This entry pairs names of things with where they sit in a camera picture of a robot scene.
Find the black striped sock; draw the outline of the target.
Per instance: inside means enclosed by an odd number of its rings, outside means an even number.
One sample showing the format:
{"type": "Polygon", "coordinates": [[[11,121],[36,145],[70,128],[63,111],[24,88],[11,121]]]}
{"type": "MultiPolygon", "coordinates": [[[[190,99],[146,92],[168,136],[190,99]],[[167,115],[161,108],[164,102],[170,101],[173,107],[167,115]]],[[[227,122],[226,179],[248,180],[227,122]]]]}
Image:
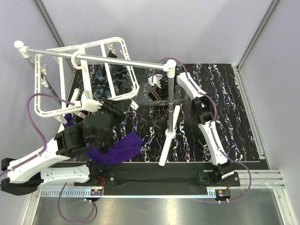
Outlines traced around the black striped sock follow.
{"type": "Polygon", "coordinates": [[[167,100],[168,94],[165,92],[160,92],[158,90],[154,90],[148,93],[148,96],[153,101],[161,101],[161,100],[167,100]]]}

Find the purple fleece sock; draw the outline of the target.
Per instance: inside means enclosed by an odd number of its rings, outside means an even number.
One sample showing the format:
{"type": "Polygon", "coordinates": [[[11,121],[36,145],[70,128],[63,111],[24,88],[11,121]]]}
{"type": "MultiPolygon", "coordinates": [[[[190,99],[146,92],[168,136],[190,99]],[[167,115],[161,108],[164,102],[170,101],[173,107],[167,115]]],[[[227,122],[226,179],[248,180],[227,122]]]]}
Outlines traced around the purple fleece sock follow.
{"type": "Polygon", "coordinates": [[[73,158],[85,154],[93,162],[102,165],[117,165],[126,162],[141,153],[141,138],[131,132],[115,144],[111,143],[113,126],[119,125],[124,116],[114,116],[107,111],[99,111],[74,123],[72,114],[64,117],[62,133],[56,135],[58,152],[73,158]]]}

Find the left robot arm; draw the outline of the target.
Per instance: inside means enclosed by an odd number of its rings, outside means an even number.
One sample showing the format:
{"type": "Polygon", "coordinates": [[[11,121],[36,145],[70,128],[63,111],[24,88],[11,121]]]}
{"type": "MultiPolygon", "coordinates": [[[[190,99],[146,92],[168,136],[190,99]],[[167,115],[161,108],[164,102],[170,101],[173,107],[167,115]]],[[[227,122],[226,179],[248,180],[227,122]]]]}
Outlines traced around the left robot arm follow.
{"type": "Polygon", "coordinates": [[[52,173],[52,165],[90,153],[91,149],[107,154],[113,127],[122,123],[132,106],[135,102],[131,99],[88,100],[83,110],[91,115],[85,117],[81,124],[65,128],[49,142],[44,141],[41,149],[21,159],[2,160],[1,168],[7,173],[7,178],[1,181],[1,191],[13,195],[33,193],[42,184],[58,182],[58,176],[52,173]]]}

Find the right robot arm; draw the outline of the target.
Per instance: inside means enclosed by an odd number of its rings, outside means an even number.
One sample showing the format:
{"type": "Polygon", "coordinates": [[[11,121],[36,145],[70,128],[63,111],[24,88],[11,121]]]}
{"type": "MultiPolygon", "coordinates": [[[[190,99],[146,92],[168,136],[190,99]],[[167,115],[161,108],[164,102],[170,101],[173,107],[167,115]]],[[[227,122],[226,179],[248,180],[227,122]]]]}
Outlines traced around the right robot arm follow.
{"type": "Polygon", "coordinates": [[[178,120],[180,106],[174,104],[174,83],[184,89],[192,100],[191,115],[194,122],[201,130],[210,151],[211,163],[214,166],[212,180],[219,186],[225,185],[230,176],[234,174],[229,159],[224,152],[218,132],[216,129],[216,105],[213,100],[204,92],[191,78],[189,73],[168,72],[168,128],[165,131],[165,143],[159,159],[159,166],[166,164],[167,155],[171,147],[172,140],[175,138],[175,127],[178,120]]]}

